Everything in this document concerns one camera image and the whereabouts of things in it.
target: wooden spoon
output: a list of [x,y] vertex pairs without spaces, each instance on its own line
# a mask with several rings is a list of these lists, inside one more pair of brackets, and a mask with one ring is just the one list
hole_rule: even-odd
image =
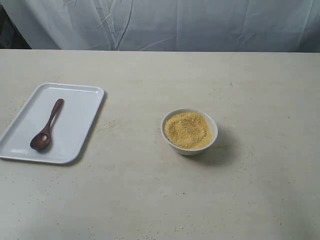
[[56,113],[59,111],[59,109],[61,108],[63,103],[64,103],[64,100],[61,98],[55,102],[48,122],[46,123],[44,128],[37,135],[35,135],[34,138],[30,142],[30,147],[32,149],[41,150],[41,149],[46,148],[49,145],[49,143],[51,141],[50,125],[51,125],[51,122],[54,119]]

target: table surface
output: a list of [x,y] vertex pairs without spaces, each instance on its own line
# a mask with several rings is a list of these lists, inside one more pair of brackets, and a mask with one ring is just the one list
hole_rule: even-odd
[[[45,82],[107,93],[72,165],[0,161],[2,240],[320,239],[320,54],[0,50],[0,133]],[[185,157],[173,109],[219,136]]]

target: yellow crumbs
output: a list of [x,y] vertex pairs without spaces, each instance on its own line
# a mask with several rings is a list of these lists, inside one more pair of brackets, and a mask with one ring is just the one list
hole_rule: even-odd
[[170,117],[164,133],[174,145],[184,149],[200,149],[212,141],[204,117],[196,112],[181,112]]

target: rectangular tray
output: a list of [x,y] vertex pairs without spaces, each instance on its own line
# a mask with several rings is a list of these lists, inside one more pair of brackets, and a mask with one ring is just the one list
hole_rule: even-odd
[[[0,158],[66,164],[81,151],[105,91],[94,86],[45,83],[38,86],[0,138]],[[51,124],[50,145],[37,151],[30,141],[47,123],[58,99],[64,104]]]

